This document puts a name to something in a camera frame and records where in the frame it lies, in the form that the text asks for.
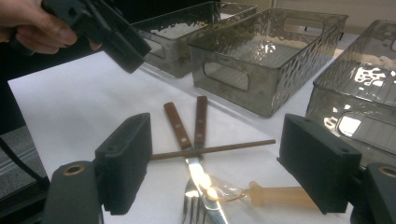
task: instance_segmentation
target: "wooden skewer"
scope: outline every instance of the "wooden skewer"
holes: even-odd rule
[[[219,151],[233,150],[233,149],[239,149],[239,148],[245,148],[245,147],[258,147],[258,146],[264,146],[264,145],[271,145],[271,144],[274,144],[275,142],[276,142],[275,139],[271,139],[271,140],[265,140],[265,141],[240,143],[240,144],[221,146],[221,147],[207,147],[207,148],[201,148],[201,149],[160,153],[160,154],[152,155],[150,160],[158,161],[158,160],[172,159],[172,158],[177,158],[177,157],[186,157],[186,158],[197,157],[201,154],[210,153],[210,152],[219,152]]]

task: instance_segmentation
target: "white table surface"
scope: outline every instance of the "white table surface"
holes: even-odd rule
[[[103,52],[10,80],[9,85],[49,177],[63,164],[93,160],[105,139],[139,113],[150,113],[154,153],[179,150],[163,105],[175,103],[192,136],[196,96],[206,95],[207,147],[276,140],[271,146],[204,155],[209,174],[247,188],[252,180],[264,187],[299,186],[276,158],[283,118],[286,113],[304,116],[313,79],[269,119],[194,87],[191,74],[177,79],[146,63],[127,74]],[[180,223],[188,180],[183,159],[151,161],[129,213],[113,217],[104,212],[105,223]],[[349,223],[352,209],[324,216],[319,210],[273,203],[256,208],[248,199],[222,206],[230,223]]]

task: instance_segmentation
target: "finger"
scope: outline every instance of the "finger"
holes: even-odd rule
[[[21,34],[16,34],[15,35],[17,40],[20,41],[21,44],[23,44],[26,48],[37,52],[37,53],[43,53],[43,54],[54,54],[58,52],[59,48],[48,46],[48,45],[43,45],[41,43],[37,43],[34,40],[30,38],[26,38],[25,36]]]
[[[0,27],[0,43],[8,42],[13,33],[12,28]]]
[[[53,39],[42,31],[31,25],[22,25],[17,28],[17,32],[25,38],[29,38],[42,45],[48,45],[55,48],[65,48],[66,45],[57,39]]]
[[[65,45],[73,45],[78,39],[76,33],[66,23],[47,13],[37,13],[33,25]]]

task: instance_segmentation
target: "textured plastic container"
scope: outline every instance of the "textured plastic container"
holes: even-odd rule
[[[396,165],[396,22],[375,21],[314,81],[306,116]]]
[[[145,61],[175,76],[191,72],[189,41],[256,13],[256,6],[207,2],[134,23],[151,52]]]
[[[194,84],[271,117],[330,60],[346,19],[270,8],[196,39]]]

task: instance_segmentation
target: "wooden handle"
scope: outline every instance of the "wooden handle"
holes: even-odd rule
[[[204,147],[206,139],[206,111],[207,97],[197,97],[197,107],[195,115],[194,147]]]
[[[184,129],[184,125],[181,122],[180,116],[177,113],[174,103],[172,102],[166,103],[165,105],[163,105],[163,108],[165,109],[166,115],[168,116],[169,121],[171,122],[172,129],[175,133],[175,136],[177,138],[181,150],[191,148],[192,145],[190,138],[187,135],[186,130]]]

